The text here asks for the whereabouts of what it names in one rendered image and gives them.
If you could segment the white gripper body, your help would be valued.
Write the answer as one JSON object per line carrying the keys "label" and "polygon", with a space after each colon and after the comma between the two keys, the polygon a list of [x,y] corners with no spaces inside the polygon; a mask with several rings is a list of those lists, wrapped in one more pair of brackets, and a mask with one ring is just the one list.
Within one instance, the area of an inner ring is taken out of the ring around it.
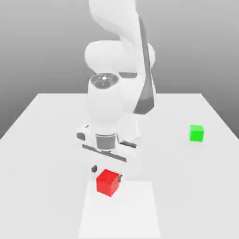
{"label": "white gripper body", "polygon": [[82,159],[88,166],[97,165],[102,169],[107,169],[117,173],[127,171],[127,159],[110,152],[100,152],[92,146],[82,144]]}

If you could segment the small red cube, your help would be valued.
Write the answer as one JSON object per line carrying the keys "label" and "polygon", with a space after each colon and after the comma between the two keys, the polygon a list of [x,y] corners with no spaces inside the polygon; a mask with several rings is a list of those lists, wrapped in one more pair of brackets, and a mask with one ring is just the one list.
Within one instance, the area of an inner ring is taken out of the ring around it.
{"label": "small red cube", "polygon": [[104,169],[96,179],[97,192],[111,197],[120,185],[119,176],[118,173]]}

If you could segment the small green cube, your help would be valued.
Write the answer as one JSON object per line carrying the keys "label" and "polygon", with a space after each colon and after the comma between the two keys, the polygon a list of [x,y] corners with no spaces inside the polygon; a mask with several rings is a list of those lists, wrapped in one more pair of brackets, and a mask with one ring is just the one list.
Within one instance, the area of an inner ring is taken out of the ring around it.
{"label": "small green cube", "polygon": [[190,141],[202,142],[204,138],[204,127],[202,125],[190,125]]}

